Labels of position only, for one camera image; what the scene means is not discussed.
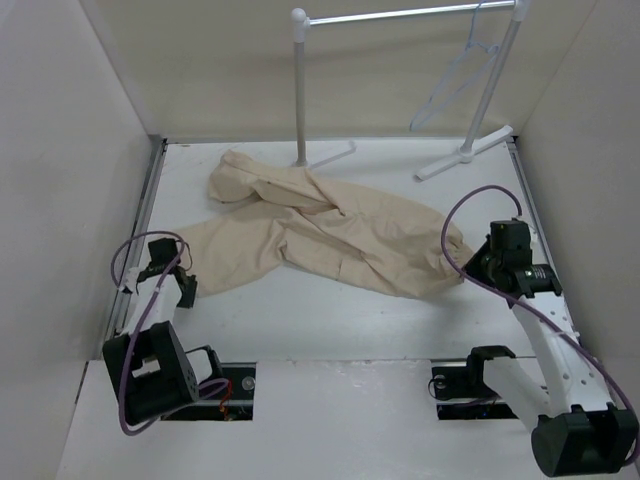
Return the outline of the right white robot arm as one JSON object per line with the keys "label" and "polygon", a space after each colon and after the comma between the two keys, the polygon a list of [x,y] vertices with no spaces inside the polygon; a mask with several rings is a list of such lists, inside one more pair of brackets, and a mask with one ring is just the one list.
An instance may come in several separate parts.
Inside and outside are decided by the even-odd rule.
{"label": "right white robot arm", "polygon": [[619,472],[639,434],[630,408],[615,406],[605,376],[578,342],[562,287],[548,264],[533,261],[529,226],[494,221],[464,272],[498,292],[526,333],[544,382],[498,346],[464,370],[473,394],[498,393],[530,433],[539,469],[548,477]]}

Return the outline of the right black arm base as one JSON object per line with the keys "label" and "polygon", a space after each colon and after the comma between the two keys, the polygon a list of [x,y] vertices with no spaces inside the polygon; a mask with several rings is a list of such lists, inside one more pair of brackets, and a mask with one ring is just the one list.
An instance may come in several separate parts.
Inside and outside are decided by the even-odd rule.
{"label": "right black arm base", "polygon": [[464,366],[436,365],[427,388],[436,402],[437,418],[441,421],[517,419],[494,391],[484,384],[472,384]]}

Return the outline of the beige trousers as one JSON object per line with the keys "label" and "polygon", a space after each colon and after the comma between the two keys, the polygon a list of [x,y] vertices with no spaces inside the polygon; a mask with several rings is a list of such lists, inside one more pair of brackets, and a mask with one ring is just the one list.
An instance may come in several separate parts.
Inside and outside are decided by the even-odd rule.
{"label": "beige trousers", "polygon": [[208,196],[233,210],[179,229],[199,293],[256,281],[285,262],[385,295],[424,298],[459,283],[472,249],[438,211],[306,168],[225,152]]}

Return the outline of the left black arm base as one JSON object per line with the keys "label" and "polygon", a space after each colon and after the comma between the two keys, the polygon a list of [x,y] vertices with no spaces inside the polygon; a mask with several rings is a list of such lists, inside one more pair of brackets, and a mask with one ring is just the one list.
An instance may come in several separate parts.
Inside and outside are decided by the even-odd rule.
{"label": "left black arm base", "polygon": [[256,363],[223,363],[229,385],[216,395],[206,397],[161,418],[162,421],[235,422],[252,421],[256,389]]}

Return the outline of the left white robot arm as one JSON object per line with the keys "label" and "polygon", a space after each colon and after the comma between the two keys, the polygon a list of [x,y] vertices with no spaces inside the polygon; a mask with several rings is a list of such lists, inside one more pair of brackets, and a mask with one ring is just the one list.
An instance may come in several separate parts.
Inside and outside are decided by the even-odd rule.
{"label": "left white robot arm", "polygon": [[[121,252],[148,235],[158,237],[148,243],[148,265],[117,274]],[[188,243],[178,234],[150,231],[126,240],[112,257],[110,274],[117,290],[138,300],[120,333],[102,346],[120,428],[127,436],[139,435],[164,416],[231,390],[232,382],[215,351],[209,346],[185,351],[174,329],[175,312],[195,303],[196,276],[181,265],[182,256],[190,254]]]}

